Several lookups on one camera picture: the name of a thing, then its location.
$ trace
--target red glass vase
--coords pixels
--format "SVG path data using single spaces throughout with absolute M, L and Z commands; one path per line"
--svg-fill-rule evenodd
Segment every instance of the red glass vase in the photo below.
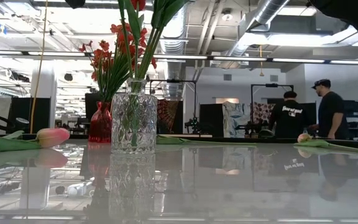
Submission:
M 91 126 L 89 128 L 89 142 L 111 142 L 112 117 L 110 113 L 110 108 L 111 103 L 98 102 L 98 110 L 92 116 Z

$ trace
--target white wall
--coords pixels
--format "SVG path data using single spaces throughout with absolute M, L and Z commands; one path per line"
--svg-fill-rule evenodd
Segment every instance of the white wall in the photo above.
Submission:
M 321 101 L 313 89 L 314 82 L 328 78 L 331 89 L 344 100 L 358 100 L 358 66 L 357 65 L 305 65 L 306 100 Z
M 194 71 L 193 67 L 186 67 L 187 80 L 193 78 Z M 238 98 L 239 103 L 250 103 L 251 84 L 271 83 L 270 75 L 278 75 L 277 83 L 286 84 L 285 73 L 282 73 L 280 69 L 263 69 L 263 73 L 265 76 L 261 77 L 260 69 L 250 71 L 248 69 L 204 68 L 197 83 L 196 116 L 199 117 L 199 105 L 215 103 L 215 98 Z M 232 81 L 223 81 L 224 74 L 231 74 Z M 266 98 L 281 98 L 284 93 L 283 88 L 254 87 L 254 102 L 263 102 Z M 183 100 L 183 120 L 187 122 L 194 113 L 194 92 L 188 86 L 185 87 Z
M 306 80 L 305 80 L 305 65 L 299 65 L 290 70 L 285 75 L 288 85 L 294 86 L 294 91 L 298 94 L 297 100 L 299 103 L 306 103 Z

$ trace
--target table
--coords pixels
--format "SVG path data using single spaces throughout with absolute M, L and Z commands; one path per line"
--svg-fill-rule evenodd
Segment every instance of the table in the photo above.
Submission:
M 358 223 L 356 154 L 265 143 L 158 145 L 137 156 L 109 148 L 73 139 L 0 154 L 0 223 Z

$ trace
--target black t-shirt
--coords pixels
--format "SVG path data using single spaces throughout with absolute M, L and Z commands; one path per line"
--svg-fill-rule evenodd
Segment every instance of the black t-shirt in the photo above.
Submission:
M 269 120 L 269 129 L 276 123 L 277 138 L 297 138 L 303 128 L 310 124 L 306 110 L 295 100 L 287 100 L 276 104 Z
M 347 139 L 348 129 L 345 115 L 345 106 L 342 97 L 334 92 L 327 93 L 321 100 L 318 108 L 319 136 L 328 137 L 329 130 L 333 125 L 334 113 L 342 113 L 342 123 L 339 125 L 335 133 L 336 139 Z

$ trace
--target baseball cap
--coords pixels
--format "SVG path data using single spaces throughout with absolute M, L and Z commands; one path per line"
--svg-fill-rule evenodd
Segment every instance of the baseball cap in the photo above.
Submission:
M 316 89 L 317 86 L 325 86 L 330 88 L 331 87 L 331 81 L 328 79 L 322 79 L 322 80 L 318 80 L 314 83 L 314 86 L 312 86 L 312 88 Z

